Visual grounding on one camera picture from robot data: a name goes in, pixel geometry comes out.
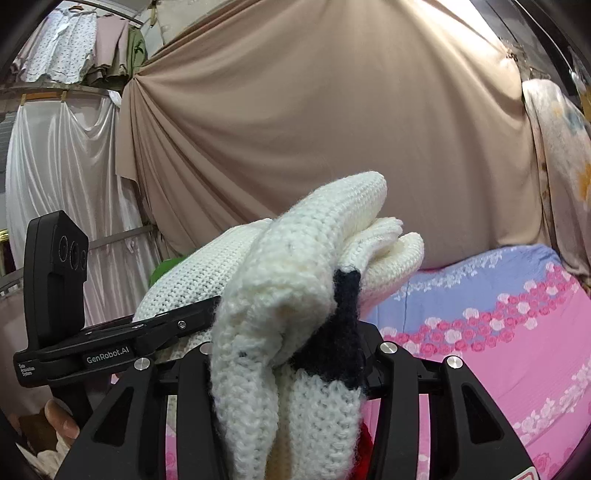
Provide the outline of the person's left hand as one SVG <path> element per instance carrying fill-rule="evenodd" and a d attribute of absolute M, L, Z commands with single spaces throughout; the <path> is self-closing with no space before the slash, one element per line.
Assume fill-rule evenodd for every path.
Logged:
<path fill-rule="evenodd" d="M 54 399 L 50 399 L 44 406 L 44 414 L 49 424 L 54 428 L 64 442 L 71 446 L 77 439 L 80 429 L 71 415 Z"/>

